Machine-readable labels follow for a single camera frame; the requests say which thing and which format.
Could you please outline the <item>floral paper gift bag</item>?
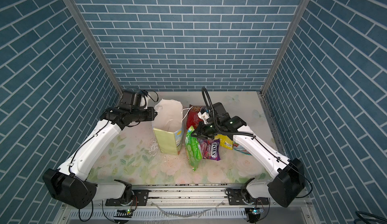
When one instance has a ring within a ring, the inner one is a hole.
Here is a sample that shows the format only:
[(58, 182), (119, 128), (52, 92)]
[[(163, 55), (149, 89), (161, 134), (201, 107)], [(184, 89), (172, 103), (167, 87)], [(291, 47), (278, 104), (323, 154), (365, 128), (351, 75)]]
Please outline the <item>floral paper gift bag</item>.
[(162, 99), (154, 107), (157, 116), (152, 121), (160, 151), (168, 155), (178, 155), (184, 134), (183, 122), (188, 112), (180, 101)]

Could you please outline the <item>yellow snack packet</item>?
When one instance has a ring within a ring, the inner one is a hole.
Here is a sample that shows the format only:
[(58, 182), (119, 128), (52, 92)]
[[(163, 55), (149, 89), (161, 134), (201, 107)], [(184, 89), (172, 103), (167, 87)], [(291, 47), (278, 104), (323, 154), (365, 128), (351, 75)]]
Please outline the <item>yellow snack packet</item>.
[(233, 141), (229, 137), (227, 137), (225, 135), (218, 134), (215, 136), (215, 139), (220, 140), (220, 146), (222, 146), (226, 149), (229, 149), (229, 150), (233, 150)]

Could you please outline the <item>teal Fox's candy packet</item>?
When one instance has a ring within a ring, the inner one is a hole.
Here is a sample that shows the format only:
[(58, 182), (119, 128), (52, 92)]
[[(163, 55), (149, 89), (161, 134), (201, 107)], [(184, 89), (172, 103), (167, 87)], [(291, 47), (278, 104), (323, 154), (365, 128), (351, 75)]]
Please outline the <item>teal Fox's candy packet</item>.
[(235, 141), (233, 142), (233, 149), (245, 155), (251, 155), (250, 152), (245, 147), (243, 147), (239, 143), (236, 143)]

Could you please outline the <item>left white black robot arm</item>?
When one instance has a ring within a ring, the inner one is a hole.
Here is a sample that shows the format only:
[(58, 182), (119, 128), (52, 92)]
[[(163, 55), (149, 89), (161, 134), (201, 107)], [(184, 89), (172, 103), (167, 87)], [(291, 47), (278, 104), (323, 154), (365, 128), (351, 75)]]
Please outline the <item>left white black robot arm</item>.
[(48, 169), (42, 176), (50, 196), (77, 209), (94, 201), (106, 200), (113, 206), (128, 206), (134, 202), (132, 185), (122, 180), (95, 184), (87, 180), (98, 157), (126, 127), (153, 121), (157, 112), (146, 109), (123, 110), (108, 108), (78, 149), (57, 169)]

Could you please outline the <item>purple Fox's candy packet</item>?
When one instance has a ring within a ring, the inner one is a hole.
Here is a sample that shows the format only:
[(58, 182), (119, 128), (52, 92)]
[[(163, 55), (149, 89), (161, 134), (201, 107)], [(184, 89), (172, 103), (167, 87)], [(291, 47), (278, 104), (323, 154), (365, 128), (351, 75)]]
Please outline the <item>purple Fox's candy packet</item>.
[(220, 161), (220, 140), (210, 140), (210, 139), (199, 139), (199, 143), (201, 146), (201, 151), (204, 159)]

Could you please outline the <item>red snack packet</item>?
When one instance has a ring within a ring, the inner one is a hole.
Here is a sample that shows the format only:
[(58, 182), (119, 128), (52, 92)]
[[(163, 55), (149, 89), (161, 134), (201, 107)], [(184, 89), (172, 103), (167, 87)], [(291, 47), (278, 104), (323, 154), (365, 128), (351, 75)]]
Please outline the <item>red snack packet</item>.
[(186, 120), (186, 129), (189, 129), (191, 126), (196, 129), (200, 122), (203, 122), (202, 119), (199, 118), (198, 113), (202, 110), (205, 110), (205, 106), (194, 106), (190, 105), (190, 110), (188, 111), (188, 116)]

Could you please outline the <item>bright green snack packet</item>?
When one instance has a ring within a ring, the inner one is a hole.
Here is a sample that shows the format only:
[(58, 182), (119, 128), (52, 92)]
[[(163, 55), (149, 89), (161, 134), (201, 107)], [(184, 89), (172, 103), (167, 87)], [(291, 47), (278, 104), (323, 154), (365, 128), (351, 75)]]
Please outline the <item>bright green snack packet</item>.
[(191, 135), (194, 130), (195, 129), (193, 126), (187, 129), (184, 141), (188, 163), (192, 167), (193, 171), (199, 167), (199, 164), (203, 159), (201, 145), (197, 138)]

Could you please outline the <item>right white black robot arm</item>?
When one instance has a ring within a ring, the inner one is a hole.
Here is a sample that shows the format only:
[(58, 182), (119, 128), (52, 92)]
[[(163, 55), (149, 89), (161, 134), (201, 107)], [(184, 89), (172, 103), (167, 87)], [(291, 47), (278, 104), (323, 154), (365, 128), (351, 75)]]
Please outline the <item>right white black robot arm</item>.
[(253, 178), (241, 188), (246, 202), (257, 198), (271, 198), (282, 207), (288, 207), (305, 188), (304, 166), (299, 159), (289, 159), (258, 137), (240, 117), (224, 120), (221, 124), (200, 123), (193, 137), (211, 139), (216, 135), (232, 137), (268, 172), (270, 179)]

